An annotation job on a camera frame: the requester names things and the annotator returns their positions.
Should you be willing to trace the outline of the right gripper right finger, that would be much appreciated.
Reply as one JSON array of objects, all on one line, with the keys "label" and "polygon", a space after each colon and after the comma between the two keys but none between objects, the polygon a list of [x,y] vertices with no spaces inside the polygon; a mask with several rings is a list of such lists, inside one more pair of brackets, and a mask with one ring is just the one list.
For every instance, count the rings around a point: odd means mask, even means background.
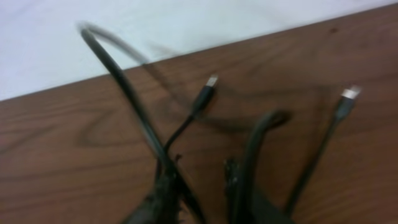
[{"label": "right gripper right finger", "polygon": [[246,172],[235,159],[224,162],[224,193],[229,223],[294,224],[254,185],[255,168]]}]

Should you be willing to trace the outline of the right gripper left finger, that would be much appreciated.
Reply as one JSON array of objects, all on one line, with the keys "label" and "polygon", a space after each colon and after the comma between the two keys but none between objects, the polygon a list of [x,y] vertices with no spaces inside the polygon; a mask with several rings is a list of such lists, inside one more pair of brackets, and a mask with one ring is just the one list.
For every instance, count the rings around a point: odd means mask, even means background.
[{"label": "right gripper left finger", "polygon": [[178,224],[182,181],[157,161],[153,188],[123,220],[123,224]]}]

